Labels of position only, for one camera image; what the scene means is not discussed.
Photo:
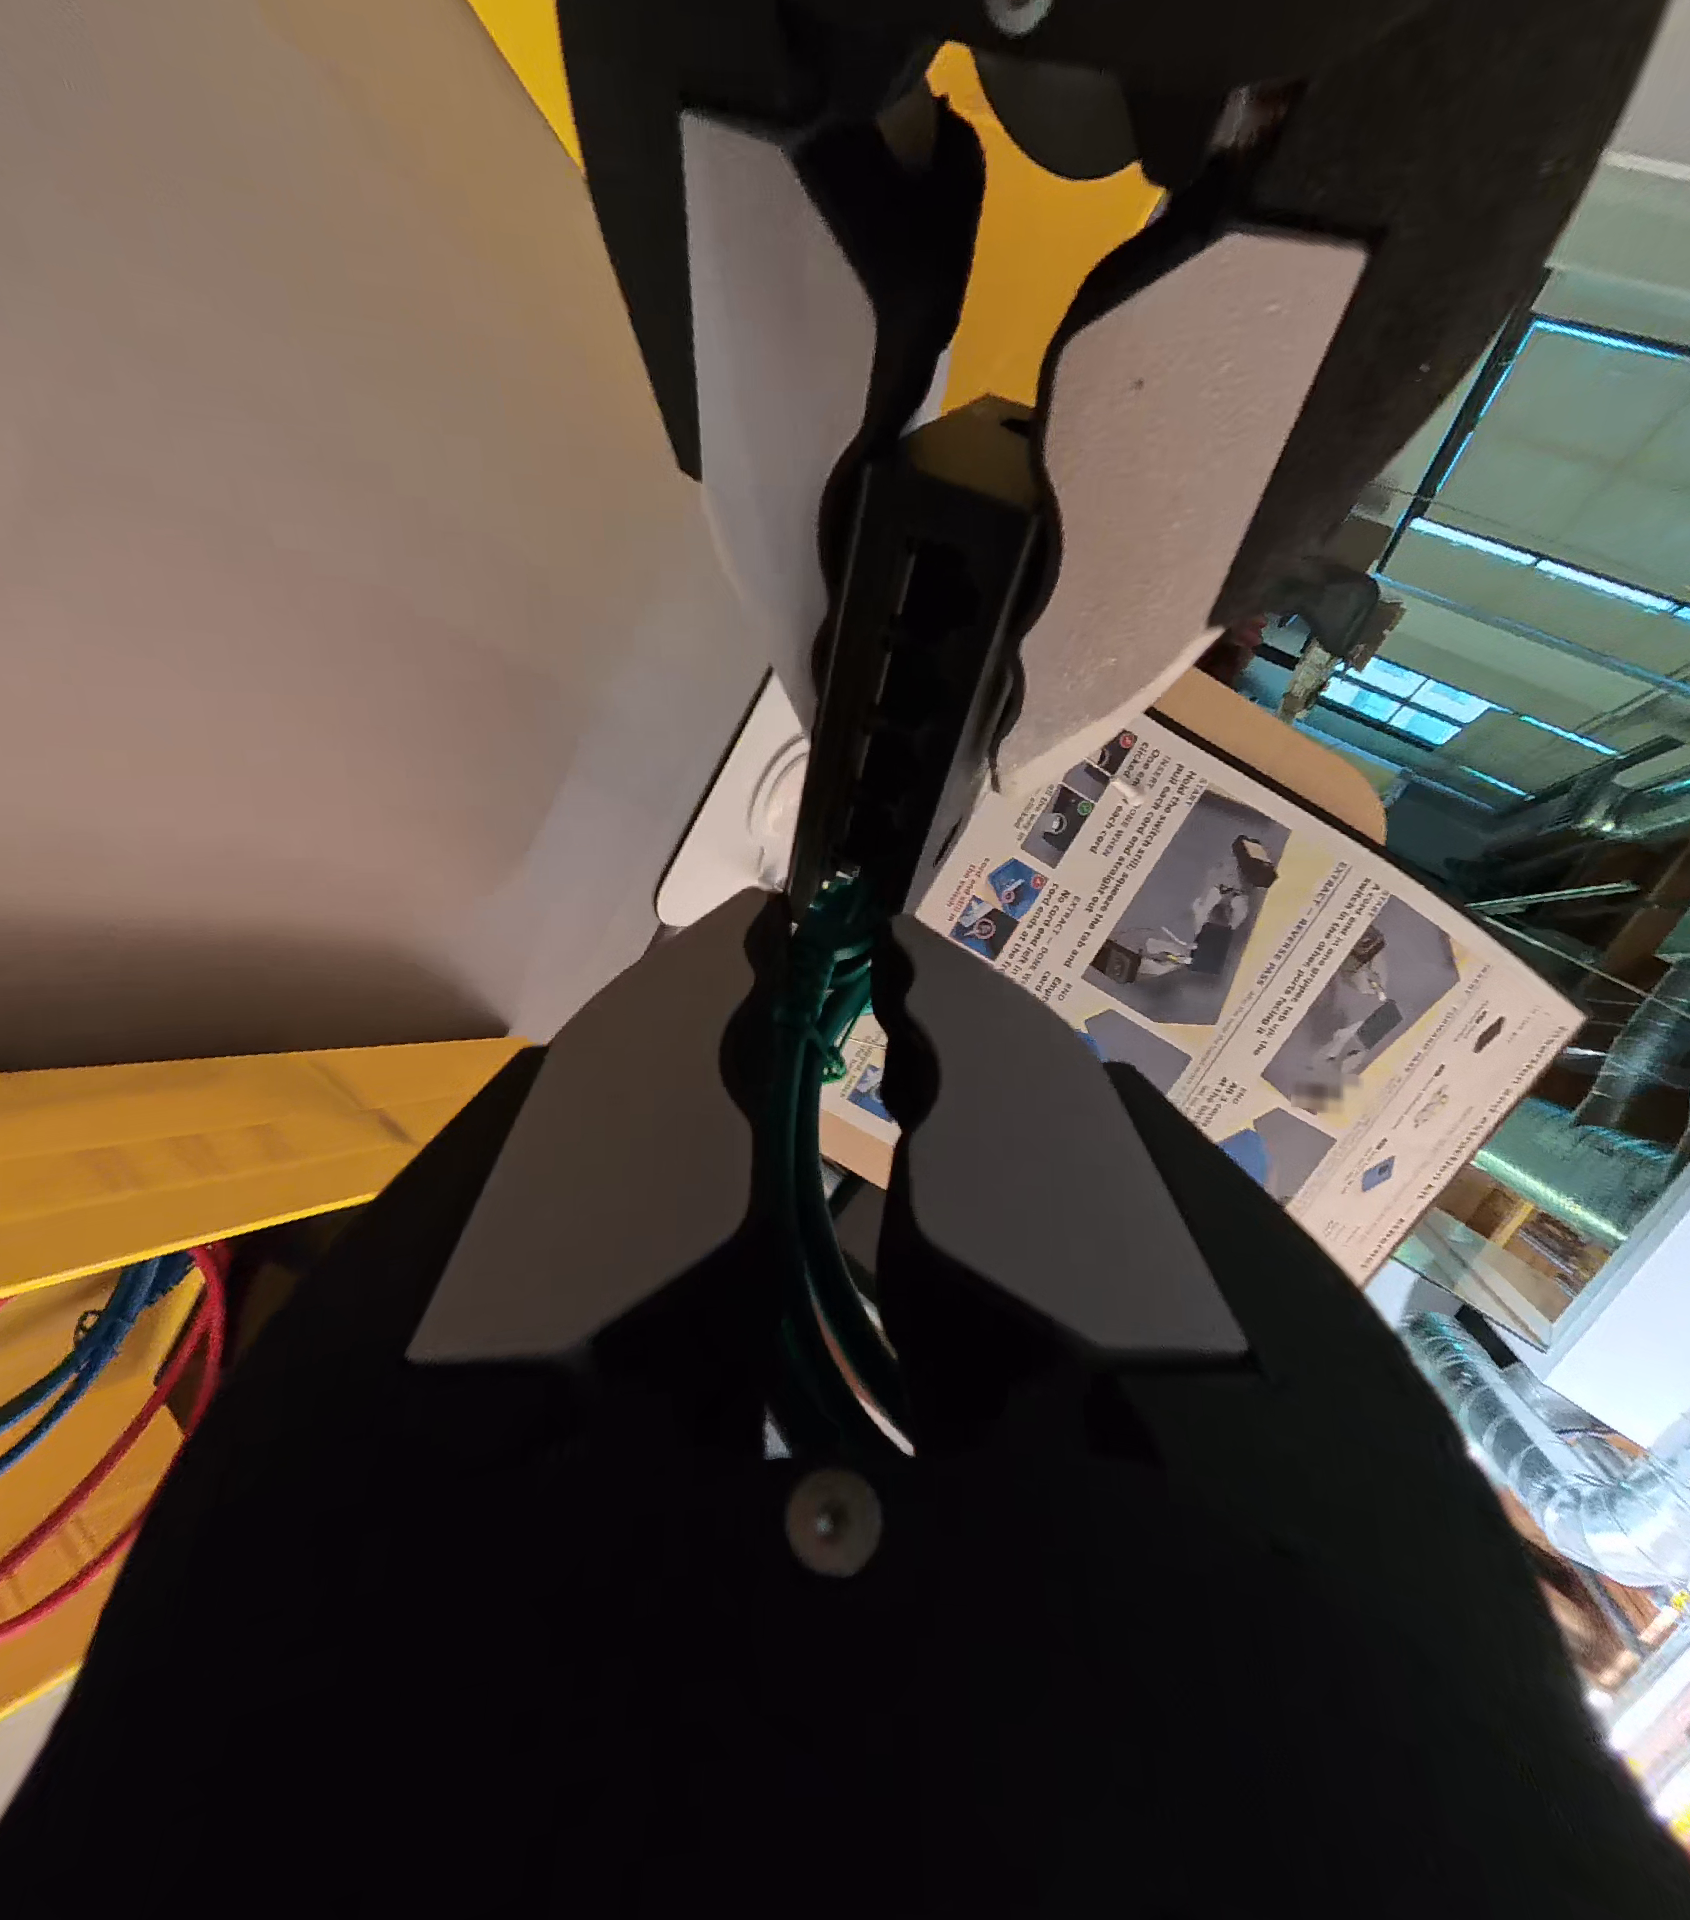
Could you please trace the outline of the wooden poster board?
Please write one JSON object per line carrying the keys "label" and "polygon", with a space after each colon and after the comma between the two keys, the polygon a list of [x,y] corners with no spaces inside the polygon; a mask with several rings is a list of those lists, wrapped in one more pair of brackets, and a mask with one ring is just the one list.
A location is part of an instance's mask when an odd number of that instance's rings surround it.
{"label": "wooden poster board", "polygon": [[[1237,762],[1260,786],[1277,789],[1342,832],[1385,847],[1385,808],[1360,769],[1328,743],[1282,721],[1202,669],[1166,686],[1147,708],[1162,727]],[[844,1096],[823,1096],[819,1146],[828,1164],[874,1188],[890,1182],[893,1145],[845,1118]]]}

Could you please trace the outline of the printed instruction poster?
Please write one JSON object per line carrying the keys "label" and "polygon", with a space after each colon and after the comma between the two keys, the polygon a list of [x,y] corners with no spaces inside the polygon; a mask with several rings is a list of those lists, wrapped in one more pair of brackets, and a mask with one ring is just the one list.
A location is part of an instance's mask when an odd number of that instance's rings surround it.
{"label": "printed instruction poster", "polygon": [[1356,1285],[1582,1025],[1385,853],[1153,717],[985,793],[913,915],[1147,1072]]}

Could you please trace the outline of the yellow plastic bin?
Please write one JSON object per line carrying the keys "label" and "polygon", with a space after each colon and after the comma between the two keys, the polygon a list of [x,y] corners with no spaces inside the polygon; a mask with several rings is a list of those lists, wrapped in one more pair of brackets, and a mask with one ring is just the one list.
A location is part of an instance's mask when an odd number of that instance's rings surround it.
{"label": "yellow plastic bin", "polygon": [[1143,230],[1162,194],[1131,165],[1098,181],[1038,167],[1001,126],[962,47],[933,58],[928,88],[974,128],[983,157],[971,278],[937,406],[983,396],[1031,404],[1046,350],[1089,271]]}
{"label": "yellow plastic bin", "polygon": [[0,1072],[0,1721],[84,1660],[259,1233],[371,1202],[523,1048]]}

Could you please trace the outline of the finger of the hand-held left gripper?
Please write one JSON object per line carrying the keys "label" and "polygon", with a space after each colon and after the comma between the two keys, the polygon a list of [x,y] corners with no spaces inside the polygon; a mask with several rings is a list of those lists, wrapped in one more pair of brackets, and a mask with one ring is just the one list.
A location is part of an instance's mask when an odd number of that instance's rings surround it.
{"label": "finger of the hand-held left gripper", "polygon": [[997,773],[1061,773],[1210,649],[1366,267],[1358,243],[1231,230],[1059,348],[1041,439],[1058,573]]}
{"label": "finger of the hand-held left gripper", "polygon": [[864,469],[942,396],[983,151],[948,103],[799,142],[682,117],[695,476],[739,606],[816,717]]}

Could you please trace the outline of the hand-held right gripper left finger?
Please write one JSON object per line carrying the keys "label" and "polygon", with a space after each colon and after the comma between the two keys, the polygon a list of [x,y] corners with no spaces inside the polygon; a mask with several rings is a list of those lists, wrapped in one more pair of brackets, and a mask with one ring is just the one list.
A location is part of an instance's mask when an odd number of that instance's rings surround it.
{"label": "hand-held right gripper left finger", "polygon": [[743,1226],[753,1127],[726,1042],[784,896],[735,893],[618,972],[544,1047],[405,1347],[419,1366],[574,1354]]}

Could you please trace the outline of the black network switch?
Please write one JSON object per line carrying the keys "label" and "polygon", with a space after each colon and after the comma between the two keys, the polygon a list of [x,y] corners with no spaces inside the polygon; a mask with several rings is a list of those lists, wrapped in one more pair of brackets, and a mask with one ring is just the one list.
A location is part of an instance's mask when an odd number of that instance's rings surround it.
{"label": "black network switch", "polygon": [[993,773],[1049,543],[1033,426],[979,396],[861,469],[784,887],[793,925],[915,908]]}

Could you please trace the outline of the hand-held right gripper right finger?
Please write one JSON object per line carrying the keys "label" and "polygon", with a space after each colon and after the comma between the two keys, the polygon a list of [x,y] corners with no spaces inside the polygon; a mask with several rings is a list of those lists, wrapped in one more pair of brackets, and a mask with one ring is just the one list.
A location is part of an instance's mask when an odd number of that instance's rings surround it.
{"label": "hand-held right gripper right finger", "polygon": [[933,1254],[1104,1357],[1243,1361],[1108,1066],[1065,1021],[910,917],[887,928],[876,1015],[893,1175]]}

